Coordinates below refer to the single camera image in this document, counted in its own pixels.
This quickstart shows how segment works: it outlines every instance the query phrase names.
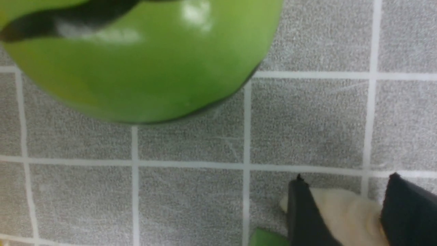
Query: small green block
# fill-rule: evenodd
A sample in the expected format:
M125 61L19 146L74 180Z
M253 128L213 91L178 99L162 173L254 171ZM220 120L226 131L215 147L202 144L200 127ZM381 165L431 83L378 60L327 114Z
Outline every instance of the small green block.
M249 246L289 246L287 237L257 228L250 238Z

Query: gray countertop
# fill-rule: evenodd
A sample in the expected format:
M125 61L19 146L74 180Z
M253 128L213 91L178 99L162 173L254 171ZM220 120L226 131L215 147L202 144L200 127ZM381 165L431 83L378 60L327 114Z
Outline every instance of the gray countertop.
M286 0L241 92L154 127L66 108L0 49L0 112L9 246L239 246L286 232L297 173L378 201L394 171L437 192L437 4Z

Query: gray tile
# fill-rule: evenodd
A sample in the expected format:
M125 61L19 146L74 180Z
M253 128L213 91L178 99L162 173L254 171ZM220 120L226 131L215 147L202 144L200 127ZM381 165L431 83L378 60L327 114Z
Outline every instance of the gray tile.
M37 158L130 159L129 126L104 123L65 107L24 76L28 154Z
M368 71L372 0L286 0L261 70Z
M9 246L34 246L34 244L30 244L30 243L24 243L24 242L12 242L9 241Z
M166 125L139 129L146 160L243 162L243 91L218 108Z
M437 194L437 179L427 178L406 178L402 177L434 194ZM387 188L388 178L370 178L369 179L369 198L384 202L385 190Z
M434 0L383 0L379 70L437 72L437 5Z
M361 168L367 81L255 80L251 162Z
M361 177L302 173L302 178L317 188L344 188L360 193ZM287 235L286 216L279 201L287 193L288 182L295 179L292 172L251 172L250 178L250 229L257 227Z
M241 245L242 178L236 170L141 168L141 245Z
M21 155L21 129L15 75L0 73L0 155Z
M0 44L0 66L13 66L14 61L11 59L9 54L6 52L4 47Z
M0 162L0 233L32 237L22 163Z
M87 245L132 244L132 169L31 164L41 238Z
M382 81L372 140L376 170L437 170L437 82Z

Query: green apple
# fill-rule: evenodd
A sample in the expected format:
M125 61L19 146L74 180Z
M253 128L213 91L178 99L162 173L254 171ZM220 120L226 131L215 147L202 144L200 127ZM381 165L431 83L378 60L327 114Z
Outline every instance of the green apple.
M99 119L157 123L229 97L283 0L0 0L0 41L44 91Z

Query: beige object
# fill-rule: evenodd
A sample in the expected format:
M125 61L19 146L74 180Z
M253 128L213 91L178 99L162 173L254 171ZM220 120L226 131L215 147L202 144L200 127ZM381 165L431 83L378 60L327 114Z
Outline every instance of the beige object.
M380 204L348 190L310 190L326 226L343 246L389 246L379 222ZM279 205L287 212L288 195Z

